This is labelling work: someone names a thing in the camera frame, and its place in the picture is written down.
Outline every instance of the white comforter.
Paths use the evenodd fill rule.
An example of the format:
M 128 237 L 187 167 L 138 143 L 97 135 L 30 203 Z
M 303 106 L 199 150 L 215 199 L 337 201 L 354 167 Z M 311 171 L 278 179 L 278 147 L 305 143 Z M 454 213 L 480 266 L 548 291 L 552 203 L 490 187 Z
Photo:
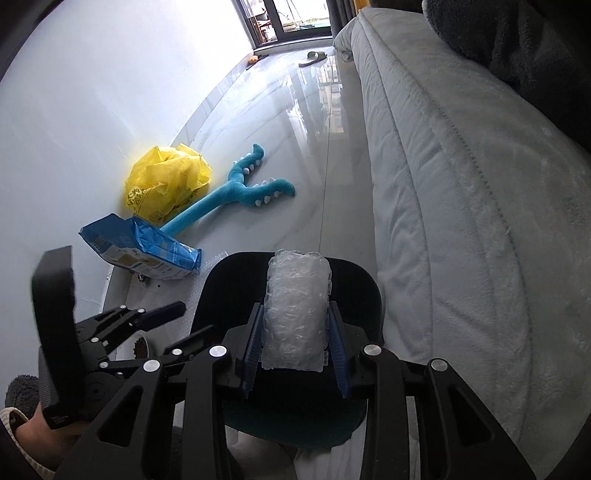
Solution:
M 365 8 L 335 47 L 361 77 L 386 346 L 448 359 L 545 478 L 591 410 L 589 156 L 420 14 Z

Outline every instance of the glass door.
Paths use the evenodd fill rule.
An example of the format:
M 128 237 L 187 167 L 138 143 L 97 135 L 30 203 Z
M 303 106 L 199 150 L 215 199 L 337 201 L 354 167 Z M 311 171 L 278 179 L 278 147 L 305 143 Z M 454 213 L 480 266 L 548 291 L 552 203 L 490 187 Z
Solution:
M 257 47 L 330 35 L 326 0 L 239 0 Z

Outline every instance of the bubble wrap roll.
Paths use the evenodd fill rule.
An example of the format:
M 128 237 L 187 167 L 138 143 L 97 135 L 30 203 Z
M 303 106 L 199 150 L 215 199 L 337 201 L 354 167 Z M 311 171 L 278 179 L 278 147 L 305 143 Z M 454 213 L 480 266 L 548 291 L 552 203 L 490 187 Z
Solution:
M 330 265 L 318 253 L 280 250 L 269 262 L 261 364 L 322 372 L 328 363 Z

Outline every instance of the white wall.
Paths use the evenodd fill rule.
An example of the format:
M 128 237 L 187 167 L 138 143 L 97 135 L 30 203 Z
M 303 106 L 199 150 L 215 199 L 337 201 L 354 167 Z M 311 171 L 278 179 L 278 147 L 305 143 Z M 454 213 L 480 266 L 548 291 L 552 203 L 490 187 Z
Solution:
M 0 398 L 37 373 L 41 254 L 73 245 L 76 318 L 100 312 L 111 268 L 78 231 L 251 49 L 232 0 L 65 0 L 27 40 L 0 82 Z

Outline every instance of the yellow plastic bag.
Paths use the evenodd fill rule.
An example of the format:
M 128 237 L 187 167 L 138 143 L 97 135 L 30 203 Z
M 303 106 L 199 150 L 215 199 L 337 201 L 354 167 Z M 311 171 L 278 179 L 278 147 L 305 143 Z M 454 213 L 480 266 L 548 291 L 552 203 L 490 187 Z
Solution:
M 174 209 L 207 185 L 212 169 L 187 145 L 154 147 L 140 158 L 125 181 L 125 203 L 134 213 L 160 225 Z

